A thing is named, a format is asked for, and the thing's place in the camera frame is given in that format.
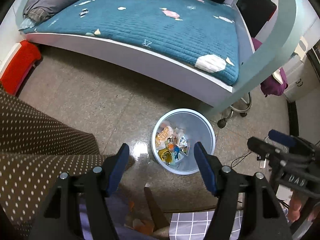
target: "brown polka dot fabric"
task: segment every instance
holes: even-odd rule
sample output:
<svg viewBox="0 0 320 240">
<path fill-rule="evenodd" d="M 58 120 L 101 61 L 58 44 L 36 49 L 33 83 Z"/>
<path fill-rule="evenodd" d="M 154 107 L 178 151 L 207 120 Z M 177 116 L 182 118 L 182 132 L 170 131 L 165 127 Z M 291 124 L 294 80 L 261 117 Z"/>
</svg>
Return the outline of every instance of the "brown polka dot fabric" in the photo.
<svg viewBox="0 0 320 240">
<path fill-rule="evenodd" d="M 84 174 L 106 157 L 92 134 L 68 127 L 0 88 L 0 204 L 22 236 L 29 235 L 31 221 L 60 173 Z M 130 158 L 126 169 L 132 164 Z"/>
</svg>

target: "screw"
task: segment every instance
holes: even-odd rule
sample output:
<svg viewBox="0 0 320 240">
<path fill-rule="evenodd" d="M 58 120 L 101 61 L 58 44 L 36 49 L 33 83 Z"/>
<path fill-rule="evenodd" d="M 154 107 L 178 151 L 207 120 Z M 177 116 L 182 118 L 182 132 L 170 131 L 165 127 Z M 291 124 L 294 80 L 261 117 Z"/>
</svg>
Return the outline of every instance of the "screw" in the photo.
<svg viewBox="0 0 320 240">
<path fill-rule="evenodd" d="M 263 178 L 264 178 L 264 175 L 263 175 L 261 172 L 257 172 L 257 173 L 256 173 L 256 177 L 257 177 L 258 179 L 263 179 Z"/>
<path fill-rule="evenodd" d="M 100 167 L 100 166 L 95 166 L 94 168 L 93 168 L 93 172 L 94 173 L 100 173 L 102 171 L 102 168 Z"/>
<path fill-rule="evenodd" d="M 286 162 L 286 161 L 284 161 L 284 160 L 281 160 L 281 161 L 280 161 L 280 165 L 281 165 L 282 167 L 284 167 L 284 166 L 286 166 L 286 165 L 287 165 L 287 162 Z"/>
<path fill-rule="evenodd" d="M 231 168 L 229 166 L 222 166 L 221 169 L 224 173 L 229 173 L 231 171 Z"/>
<path fill-rule="evenodd" d="M 69 176 L 69 174 L 66 173 L 66 172 L 63 172 L 63 173 L 60 174 L 60 178 L 61 179 L 66 179 L 68 176 Z"/>
</svg>

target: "wooden stool leg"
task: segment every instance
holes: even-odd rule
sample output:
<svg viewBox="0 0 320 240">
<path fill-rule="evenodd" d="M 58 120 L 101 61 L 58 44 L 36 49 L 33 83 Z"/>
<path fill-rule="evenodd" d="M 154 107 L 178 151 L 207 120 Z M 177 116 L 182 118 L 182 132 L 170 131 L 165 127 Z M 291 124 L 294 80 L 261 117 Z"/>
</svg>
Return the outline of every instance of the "wooden stool leg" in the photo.
<svg viewBox="0 0 320 240">
<path fill-rule="evenodd" d="M 152 220 L 155 224 L 154 231 L 170 226 L 170 223 L 165 218 L 162 210 L 157 205 L 156 201 L 153 198 L 150 188 L 144 187 L 144 195 L 146 196 L 148 207 L 151 213 Z"/>
</svg>

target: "light green bed post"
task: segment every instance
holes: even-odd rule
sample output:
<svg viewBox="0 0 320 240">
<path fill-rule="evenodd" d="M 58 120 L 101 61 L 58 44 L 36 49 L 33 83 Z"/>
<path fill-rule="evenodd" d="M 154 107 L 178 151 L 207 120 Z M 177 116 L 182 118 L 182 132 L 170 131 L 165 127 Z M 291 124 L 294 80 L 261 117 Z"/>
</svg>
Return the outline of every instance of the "light green bed post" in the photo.
<svg viewBox="0 0 320 240">
<path fill-rule="evenodd" d="M 200 111 L 208 118 L 223 111 L 284 65 L 299 43 L 303 18 L 302 0 L 279 0 L 275 26 L 260 48 L 239 66 L 231 96 L 214 108 L 203 104 Z"/>
</svg>

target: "teal bedspread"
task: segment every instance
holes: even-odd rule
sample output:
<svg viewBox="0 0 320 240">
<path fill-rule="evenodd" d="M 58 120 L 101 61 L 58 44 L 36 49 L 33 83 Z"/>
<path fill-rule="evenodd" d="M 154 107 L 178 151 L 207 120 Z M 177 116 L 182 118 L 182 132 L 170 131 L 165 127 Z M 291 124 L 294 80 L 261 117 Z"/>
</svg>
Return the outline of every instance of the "teal bedspread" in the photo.
<svg viewBox="0 0 320 240">
<path fill-rule="evenodd" d="M 228 85 L 238 77 L 234 10 L 209 0 L 80 0 L 24 32 L 112 39 L 174 58 Z"/>
</svg>

